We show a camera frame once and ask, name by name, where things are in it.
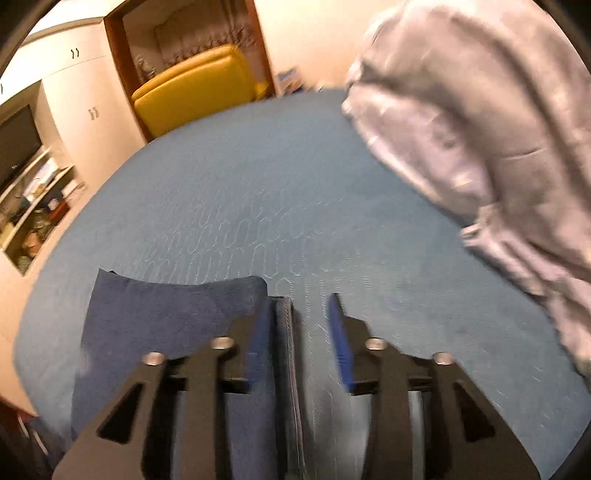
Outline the dark blue denim jeans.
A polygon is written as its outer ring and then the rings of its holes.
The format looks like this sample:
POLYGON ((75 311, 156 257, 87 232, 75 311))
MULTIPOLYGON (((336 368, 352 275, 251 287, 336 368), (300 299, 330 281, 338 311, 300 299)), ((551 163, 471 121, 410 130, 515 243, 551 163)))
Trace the dark blue denim jeans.
POLYGON ((273 318, 262 375, 249 393, 225 397, 230 479, 303 478, 294 309, 287 297, 270 296, 266 282, 256 276, 172 285, 100 271, 81 338, 73 444, 146 354, 159 352, 168 359, 189 356, 228 333, 233 320, 256 314, 266 298, 273 301, 273 318))

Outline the blue quilted bed mattress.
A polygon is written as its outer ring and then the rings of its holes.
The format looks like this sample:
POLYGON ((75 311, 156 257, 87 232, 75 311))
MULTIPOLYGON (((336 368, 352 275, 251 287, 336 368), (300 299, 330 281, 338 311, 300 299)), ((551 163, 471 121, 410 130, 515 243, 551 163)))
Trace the blue quilted bed mattress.
POLYGON ((201 284, 255 275, 300 326, 307 469, 356 479, 369 403, 346 394, 325 320, 346 312, 408 354, 454 355, 550 478, 590 395, 542 307, 462 245, 457 224, 367 150, 340 90, 253 103, 131 157, 50 255, 25 308, 17 372, 55 433, 73 434, 80 340, 100 270, 201 284))

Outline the black flat television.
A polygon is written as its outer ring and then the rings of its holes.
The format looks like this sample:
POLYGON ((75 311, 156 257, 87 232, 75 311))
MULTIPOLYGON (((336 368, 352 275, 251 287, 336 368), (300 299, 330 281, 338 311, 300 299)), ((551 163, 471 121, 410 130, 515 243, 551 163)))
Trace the black flat television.
POLYGON ((42 141, 29 105, 18 110, 0 128, 0 184, 4 189, 24 169, 42 141))

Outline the grey star pattern duvet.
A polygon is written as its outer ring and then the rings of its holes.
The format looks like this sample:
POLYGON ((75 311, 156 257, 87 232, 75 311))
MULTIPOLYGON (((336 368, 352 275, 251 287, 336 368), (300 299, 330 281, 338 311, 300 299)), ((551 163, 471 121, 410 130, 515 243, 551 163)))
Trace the grey star pattern duvet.
POLYGON ((404 1, 370 23, 342 112, 370 152, 538 298, 590 373, 590 73, 532 1, 404 1))

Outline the white wardrobe shelf unit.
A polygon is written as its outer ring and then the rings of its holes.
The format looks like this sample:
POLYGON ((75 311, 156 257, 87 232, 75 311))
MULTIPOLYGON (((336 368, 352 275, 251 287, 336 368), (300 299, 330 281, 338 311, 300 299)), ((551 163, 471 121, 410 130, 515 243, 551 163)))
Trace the white wardrobe shelf unit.
POLYGON ((101 17, 37 31, 1 78, 1 118, 31 110, 41 145, 1 192, 1 397, 28 413, 35 408, 13 363, 28 297, 60 237, 102 185, 145 144, 122 86, 101 17), (75 201, 26 271, 15 254, 33 210, 66 180, 75 201))

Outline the small picture box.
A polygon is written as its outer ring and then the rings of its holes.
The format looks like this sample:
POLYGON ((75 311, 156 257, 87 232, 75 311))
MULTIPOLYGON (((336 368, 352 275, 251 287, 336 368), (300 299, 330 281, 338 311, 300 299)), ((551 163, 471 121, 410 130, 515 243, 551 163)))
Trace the small picture box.
POLYGON ((291 95, 305 90, 304 79, 297 67, 278 73, 276 79, 283 95, 291 95))

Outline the brown wooden door frame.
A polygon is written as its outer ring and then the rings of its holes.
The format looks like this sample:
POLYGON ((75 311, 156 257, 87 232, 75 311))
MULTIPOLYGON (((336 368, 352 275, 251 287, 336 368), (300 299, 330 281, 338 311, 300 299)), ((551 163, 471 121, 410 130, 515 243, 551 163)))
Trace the brown wooden door frame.
POLYGON ((232 44, 242 51, 256 81, 276 94, 266 43, 252 1, 124 1, 104 19, 107 40, 133 113, 131 96, 166 69, 207 50, 232 44))

